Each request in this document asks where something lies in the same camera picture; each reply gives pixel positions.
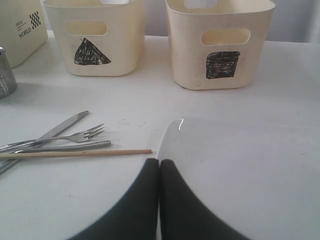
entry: storage bin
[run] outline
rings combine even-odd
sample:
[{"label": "storage bin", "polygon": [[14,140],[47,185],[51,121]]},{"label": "storage bin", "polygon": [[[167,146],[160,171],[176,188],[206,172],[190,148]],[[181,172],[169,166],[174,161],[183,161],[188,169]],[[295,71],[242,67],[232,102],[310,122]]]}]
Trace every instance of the storage bin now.
[{"label": "storage bin", "polygon": [[145,41],[143,0],[46,0],[68,71],[121,76],[138,65]]},{"label": "storage bin", "polygon": [[40,0],[2,0],[0,33],[11,68],[20,65],[48,39]]},{"label": "storage bin", "polygon": [[191,90],[231,89],[254,76],[275,4],[269,0],[217,0],[187,8],[166,0],[173,77]]}]

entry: white plate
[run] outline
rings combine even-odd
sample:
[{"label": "white plate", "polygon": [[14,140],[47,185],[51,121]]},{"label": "white plate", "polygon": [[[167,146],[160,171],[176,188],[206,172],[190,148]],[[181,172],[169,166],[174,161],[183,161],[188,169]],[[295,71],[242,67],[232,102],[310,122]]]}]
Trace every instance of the white plate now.
[{"label": "white plate", "polygon": [[218,217],[254,240],[320,239],[320,128],[178,119],[157,159],[174,160]]}]

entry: chopstick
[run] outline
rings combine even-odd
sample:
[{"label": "chopstick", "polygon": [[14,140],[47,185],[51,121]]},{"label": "chopstick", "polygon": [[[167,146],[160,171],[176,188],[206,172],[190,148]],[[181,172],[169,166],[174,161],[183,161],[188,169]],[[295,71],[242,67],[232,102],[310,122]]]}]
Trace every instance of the chopstick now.
[{"label": "chopstick", "polygon": [[151,153],[152,153],[151,149],[1,153],[0,159],[108,157],[108,156],[139,155],[139,154],[151,154]]}]

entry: metal cup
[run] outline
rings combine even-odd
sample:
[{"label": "metal cup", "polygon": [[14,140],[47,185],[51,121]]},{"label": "metal cup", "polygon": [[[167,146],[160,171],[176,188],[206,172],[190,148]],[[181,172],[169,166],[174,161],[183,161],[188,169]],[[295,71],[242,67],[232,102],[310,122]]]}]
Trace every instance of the metal cup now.
[{"label": "metal cup", "polygon": [[17,82],[6,57],[6,50],[0,47],[0,99],[17,89]]}]

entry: table surface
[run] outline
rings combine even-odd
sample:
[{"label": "table surface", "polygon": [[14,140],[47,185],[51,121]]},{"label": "table surface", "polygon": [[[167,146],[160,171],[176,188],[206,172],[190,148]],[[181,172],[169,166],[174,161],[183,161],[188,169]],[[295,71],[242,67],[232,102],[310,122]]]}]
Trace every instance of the table surface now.
[{"label": "table surface", "polygon": [[[0,145],[34,139],[72,115],[91,115],[65,134],[105,123],[112,149],[154,150],[183,117],[320,127],[320,45],[266,42],[255,80],[239,89],[192,91],[173,81],[167,37],[147,36],[138,68],[121,77],[67,72],[53,33],[14,69],[17,91],[0,100]],[[63,240],[110,209],[146,156],[30,159],[0,176],[4,240]]]}]

